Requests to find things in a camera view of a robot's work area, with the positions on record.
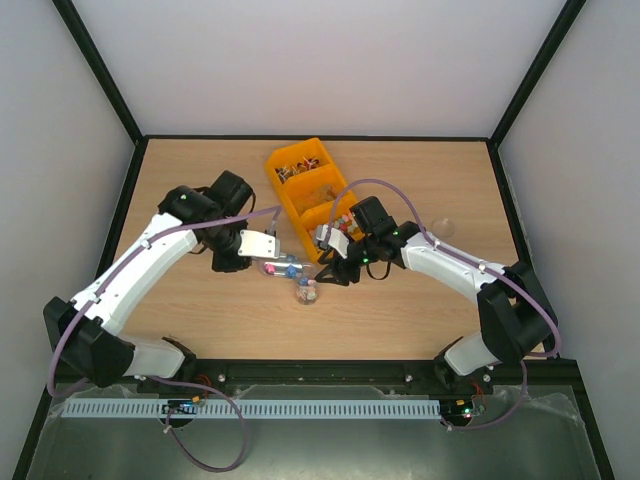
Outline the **clear glass jar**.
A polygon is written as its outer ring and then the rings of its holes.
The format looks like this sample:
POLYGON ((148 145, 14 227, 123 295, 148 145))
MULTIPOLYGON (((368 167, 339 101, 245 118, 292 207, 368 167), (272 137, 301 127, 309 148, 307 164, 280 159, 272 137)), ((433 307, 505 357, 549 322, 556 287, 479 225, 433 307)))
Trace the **clear glass jar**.
POLYGON ((311 305, 319 298, 314 274, 302 274, 294 279, 294 297, 302 305, 311 305))

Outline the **metal scoop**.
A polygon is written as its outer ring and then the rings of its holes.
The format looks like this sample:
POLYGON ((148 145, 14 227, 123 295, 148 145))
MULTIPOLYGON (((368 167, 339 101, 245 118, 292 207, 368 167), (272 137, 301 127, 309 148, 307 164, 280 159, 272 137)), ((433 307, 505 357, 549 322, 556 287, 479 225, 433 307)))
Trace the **metal scoop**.
POLYGON ((309 277, 314 270, 314 265, 303 262, 294 255, 283 254, 277 259, 260 259, 258 268, 267 276, 293 280, 309 277))

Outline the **clear glass jar lid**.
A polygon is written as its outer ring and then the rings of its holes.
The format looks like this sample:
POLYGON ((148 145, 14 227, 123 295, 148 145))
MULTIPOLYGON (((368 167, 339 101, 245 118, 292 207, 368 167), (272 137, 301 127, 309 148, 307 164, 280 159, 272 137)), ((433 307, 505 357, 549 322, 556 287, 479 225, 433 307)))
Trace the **clear glass jar lid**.
POLYGON ((456 226, 448 217, 435 219, 431 223, 431 232, 439 239, 447 239, 454 235, 456 226))

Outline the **yellow bin with lollipops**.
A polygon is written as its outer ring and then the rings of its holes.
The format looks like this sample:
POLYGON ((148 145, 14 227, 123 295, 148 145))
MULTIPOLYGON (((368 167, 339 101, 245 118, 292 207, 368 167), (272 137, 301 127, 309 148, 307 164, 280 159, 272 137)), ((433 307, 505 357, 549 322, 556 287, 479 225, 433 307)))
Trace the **yellow bin with lollipops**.
POLYGON ((280 194, 293 180, 333 164, 322 141, 312 137, 274 150, 264 168, 275 192, 280 194))

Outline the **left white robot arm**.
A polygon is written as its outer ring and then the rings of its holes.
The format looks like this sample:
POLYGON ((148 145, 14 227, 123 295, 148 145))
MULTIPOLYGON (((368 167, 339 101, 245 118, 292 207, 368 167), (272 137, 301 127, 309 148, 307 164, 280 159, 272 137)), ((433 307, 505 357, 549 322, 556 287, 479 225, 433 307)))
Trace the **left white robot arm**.
POLYGON ((138 239, 99 278, 69 301, 52 298, 43 310, 53 348, 49 393, 59 394, 55 373, 61 362, 98 387, 123 377, 179 375, 192 354, 186 347, 168 338, 124 338, 121 332, 143 297, 196 246, 212 251, 215 272, 247 269, 251 260, 241 253, 241 233, 248 219, 240 212, 254 201, 251 186, 230 171, 209 187, 176 187, 138 239))

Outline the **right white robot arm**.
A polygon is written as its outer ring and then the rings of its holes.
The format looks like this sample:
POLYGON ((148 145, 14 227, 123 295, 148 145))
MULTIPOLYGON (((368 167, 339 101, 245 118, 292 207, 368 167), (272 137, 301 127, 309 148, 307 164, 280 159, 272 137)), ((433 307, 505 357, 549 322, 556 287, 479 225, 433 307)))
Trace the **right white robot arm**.
POLYGON ((317 282, 356 284, 362 270, 383 262, 435 279, 477 307, 478 332, 453 341, 434 359, 434 376, 443 389, 460 390, 490 365, 516 365, 540 344, 558 346, 557 318, 527 263, 486 262, 429 236, 414 221, 397 224, 375 196, 350 213, 360 239, 328 224, 312 234, 322 252, 317 282))

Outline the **black mounting rail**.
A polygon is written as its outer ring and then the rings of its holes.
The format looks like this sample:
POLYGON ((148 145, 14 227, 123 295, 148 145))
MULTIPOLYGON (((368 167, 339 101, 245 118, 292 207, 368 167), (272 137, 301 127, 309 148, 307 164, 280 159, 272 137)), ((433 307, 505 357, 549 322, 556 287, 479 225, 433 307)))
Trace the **black mounting rail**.
MULTIPOLYGON (((527 386, 571 386, 583 393, 584 383, 574 360, 527 360, 527 386)), ((254 385, 285 386, 372 386, 385 393, 428 395, 434 398, 464 398, 477 390, 485 395, 494 387, 521 385, 520 366, 484 367, 467 377, 444 373, 444 362, 412 361, 260 361, 260 360, 188 360, 186 373, 174 381, 209 385, 227 395, 254 385)), ((123 377, 117 384, 135 385, 139 392, 173 395, 179 388, 158 381, 123 377)))

